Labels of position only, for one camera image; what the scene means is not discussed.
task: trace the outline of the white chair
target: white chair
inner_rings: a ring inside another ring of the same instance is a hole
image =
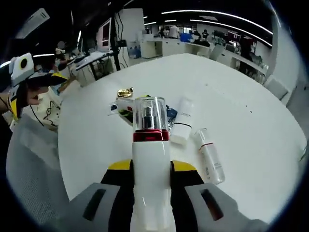
[[[223,51],[224,51],[224,47],[222,45],[217,44],[213,48],[211,54],[209,55],[209,59],[217,61],[217,59],[219,58],[219,56],[222,54]]]
[[[62,214],[69,204],[58,158],[57,134],[24,115],[10,141],[6,173],[24,209],[38,224]]]
[[[273,95],[281,100],[287,93],[286,87],[272,74],[265,81],[264,87],[267,88]]]

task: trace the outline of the white round table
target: white round table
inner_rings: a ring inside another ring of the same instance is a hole
[[[184,93],[195,97],[192,132],[209,129],[225,172],[218,187],[238,202],[241,213],[270,223],[288,202],[306,146],[300,126],[259,83],[190,54],[112,73],[64,100],[58,146],[70,200],[99,183],[109,165],[132,157],[132,127],[119,115],[109,115],[117,91],[128,87],[134,87],[134,98],[164,97],[175,109]],[[191,138],[186,147],[171,143],[171,159],[194,165],[206,180]]]

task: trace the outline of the person's hand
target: person's hand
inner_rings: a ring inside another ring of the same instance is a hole
[[[48,92],[48,87],[40,87],[37,90],[28,89],[27,103],[29,105],[38,105],[39,104],[38,95],[46,92]]]

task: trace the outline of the gold object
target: gold object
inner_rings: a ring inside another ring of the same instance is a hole
[[[117,98],[128,98],[133,94],[133,87],[120,89],[117,92]]]

